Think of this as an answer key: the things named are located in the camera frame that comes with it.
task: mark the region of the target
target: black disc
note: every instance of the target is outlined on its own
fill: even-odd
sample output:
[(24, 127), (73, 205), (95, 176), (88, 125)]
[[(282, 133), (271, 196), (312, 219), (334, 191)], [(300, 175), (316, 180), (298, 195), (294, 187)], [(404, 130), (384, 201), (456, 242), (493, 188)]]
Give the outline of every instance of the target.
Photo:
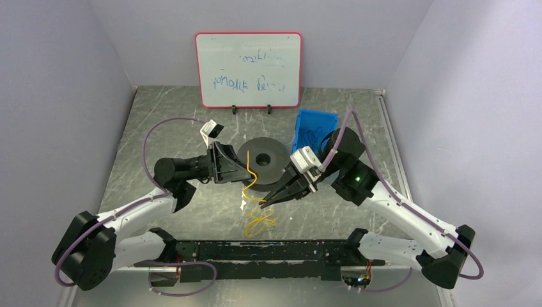
[[(276, 139), (265, 137), (250, 139), (237, 151), (237, 157), (245, 164), (249, 150), (251, 171), (258, 176), (258, 180), (250, 189), (258, 192), (271, 191), (290, 161), (288, 149)], [(243, 184), (249, 185), (251, 182), (252, 180), (243, 181)]]

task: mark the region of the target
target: white wall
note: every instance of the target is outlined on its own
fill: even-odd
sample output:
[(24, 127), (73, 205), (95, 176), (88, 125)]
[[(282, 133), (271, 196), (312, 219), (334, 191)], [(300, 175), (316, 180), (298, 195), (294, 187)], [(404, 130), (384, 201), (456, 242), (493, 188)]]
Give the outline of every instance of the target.
[(0, 2), (0, 306), (55, 306), (52, 252), (97, 211), (133, 89), (86, 0)]
[(486, 275), (458, 282), (458, 306), (542, 304), (541, 16), (435, 0), (387, 87), (415, 201), (477, 231)]
[(303, 86), (385, 88), (432, 0), (90, 0), (132, 83), (199, 85), (199, 31), (294, 30)]

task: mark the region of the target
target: yellow rope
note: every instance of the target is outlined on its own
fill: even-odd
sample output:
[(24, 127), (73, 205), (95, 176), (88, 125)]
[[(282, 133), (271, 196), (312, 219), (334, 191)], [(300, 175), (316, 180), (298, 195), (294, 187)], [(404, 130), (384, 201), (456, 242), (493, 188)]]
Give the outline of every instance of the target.
[[(266, 202), (266, 200), (259, 200), (257, 198), (251, 198), (251, 197), (248, 197), (245, 194), (245, 190), (250, 188), (252, 185), (254, 185), (256, 183), (256, 181), (258, 180), (258, 176), (253, 171), (251, 171), (251, 169), (250, 169), (250, 160), (251, 160), (251, 153), (250, 153), (250, 151), (247, 151), (247, 171), (252, 176), (254, 176), (254, 181), (251, 182), (251, 184), (247, 185), (243, 189), (243, 196), (248, 200), (261, 201), (261, 202), (264, 203), (264, 202)], [(269, 219), (269, 217), (272, 216), (275, 213), (275, 210), (273, 210), (271, 208), (265, 209), (263, 211), (260, 211), (260, 212), (262, 212), (262, 214), (260, 216), (255, 215), (257, 211), (260, 211), (259, 207), (256, 207), (254, 210), (252, 210), (252, 212), (250, 212), (248, 214), (245, 214), (246, 216), (253, 218), (253, 220), (250, 221), (247, 224), (247, 226), (245, 227), (245, 237), (248, 237), (248, 238), (254, 237), (256, 235), (259, 235), (263, 230), (267, 229), (269, 226), (275, 226), (276, 225), (276, 221), (277, 221), (278, 217), (276, 217), (275, 219)], [(262, 226), (260, 229), (258, 229), (256, 232), (254, 232), (254, 230), (256, 229), (258, 224), (260, 224), (260, 223), (264, 223), (265, 225)]]

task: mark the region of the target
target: table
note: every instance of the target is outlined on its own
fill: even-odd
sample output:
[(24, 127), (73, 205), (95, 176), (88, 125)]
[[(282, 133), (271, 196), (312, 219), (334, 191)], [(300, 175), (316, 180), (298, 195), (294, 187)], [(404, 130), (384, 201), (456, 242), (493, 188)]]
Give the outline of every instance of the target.
[[(300, 107), (337, 113), (339, 124), (351, 107), (359, 114), (366, 130), (368, 147), (379, 169), (396, 189), (401, 191), (398, 169), (391, 150), (382, 109), (373, 90), (344, 90), (337, 88), (303, 88)], [(142, 86), (138, 89), (128, 117), (117, 156), (107, 183), (100, 212), (118, 208), (153, 189), (142, 168), (141, 141), (156, 122), (171, 116), (194, 116), (213, 119), (224, 126), (218, 140), (233, 145), (235, 150), (252, 138), (266, 136), (291, 148), (298, 108), (239, 109), (233, 115), (229, 109), (207, 109), (200, 103), (197, 86)], [(355, 128), (353, 120), (349, 127)], [(168, 122), (156, 128), (147, 142), (147, 165), (152, 169), (162, 157), (195, 157), (205, 152), (199, 134), (200, 123), (185, 120)], [(366, 155), (362, 161), (369, 164)], [(248, 201), (241, 209), (242, 183), (193, 183), (196, 194), (181, 211), (149, 224), (146, 229), (161, 227), (177, 239), (242, 240), (244, 228), (251, 220), (246, 213), (256, 208)], [(407, 235), (384, 218), (352, 203), (343, 201), (331, 186), (320, 184), (319, 191), (299, 201), (272, 206), (278, 217), (276, 226), (267, 228), (251, 239), (345, 239), (354, 228), (366, 228), (391, 237)], [(265, 193), (251, 193), (263, 197)]]

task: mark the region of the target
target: robotic arm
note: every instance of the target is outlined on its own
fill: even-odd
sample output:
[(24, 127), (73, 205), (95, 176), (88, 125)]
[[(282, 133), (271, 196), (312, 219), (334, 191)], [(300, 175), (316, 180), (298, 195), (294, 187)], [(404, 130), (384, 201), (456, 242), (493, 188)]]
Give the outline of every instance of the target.
[[(97, 216), (88, 212), (76, 216), (56, 248), (52, 262), (57, 264), (61, 257), (65, 256), (60, 269), (79, 288), (89, 290), (101, 283), (110, 272), (145, 260), (173, 263), (179, 256), (187, 262), (197, 260), (200, 256), (198, 253), (201, 254), (197, 246), (185, 244), (191, 246), (191, 249), (193, 247), (193, 250), (190, 250), (193, 253), (185, 251), (185, 248), (181, 251), (179, 242), (160, 228), (151, 229), (137, 237), (129, 236), (146, 224), (173, 214), (188, 205), (196, 190), (188, 180), (196, 179), (205, 184), (212, 179), (214, 183), (221, 184), (251, 178), (251, 174), (240, 162), (233, 147), (214, 140), (222, 128), (221, 125), (210, 121), (201, 129), (208, 148), (206, 155), (190, 159), (162, 158), (156, 162), (154, 180), (163, 190), (156, 188), (132, 203)], [(365, 146), (354, 131), (347, 127), (342, 139), (339, 135), (339, 129), (330, 133), (322, 142), (318, 155), (308, 146), (294, 152), (290, 157), (291, 162), (284, 169), (283, 176), (264, 197), (266, 202), (261, 202), (261, 207), (293, 199), (299, 200), (308, 194), (316, 193), (317, 185), (321, 181), (338, 172), (332, 187), (340, 197), (379, 213), (409, 234), (413, 240), (384, 237), (367, 230), (356, 229), (347, 241), (341, 241), (340, 246), (334, 249), (341, 255), (339, 259), (336, 259), (336, 255), (330, 255), (327, 249), (318, 251), (315, 249), (314, 256), (312, 253), (303, 255), (295, 253), (295, 256), (312, 263), (318, 260), (314, 257), (320, 256), (323, 263), (335, 266), (365, 265), (366, 260), (373, 260), (382, 265), (384, 261), (381, 260), (385, 260), (417, 269), (440, 287), (453, 288), (467, 259), (467, 253), (458, 245), (457, 240), (470, 248), (475, 235), (474, 230), (467, 225), (456, 228), (445, 223), (402, 197), (399, 192), (390, 188), (387, 182), (378, 178), (375, 171), (359, 160)], [(325, 163), (325, 158), (330, 152), (334, 153), (333, 158), (329, 165), (324, 167), (322, 161)], [(138, 206), (132, 210), (119, 214), (123, 209), (131, 208), (136, 203), (139, 203)], [(419, 214), (414, 214), (407, 207)], [(427, 219), (439, 225), (442, 232), (430, 225)], [(74, 242), (83, 233), (100, 222), (103, 224), (96, 227), (74, 247)], [(233, 253), (241, 255), (243, 249), (236, 249)], [(251, 251), (250, 254), (249, 258), (252, 259), (254, 253)], [(321, 273), (319, 276), (323, 279), (324, 274)], [(352, 286), (368, 284), (368, 282), (357, 283), (359, 279), (353, 280), (350, 284)]]

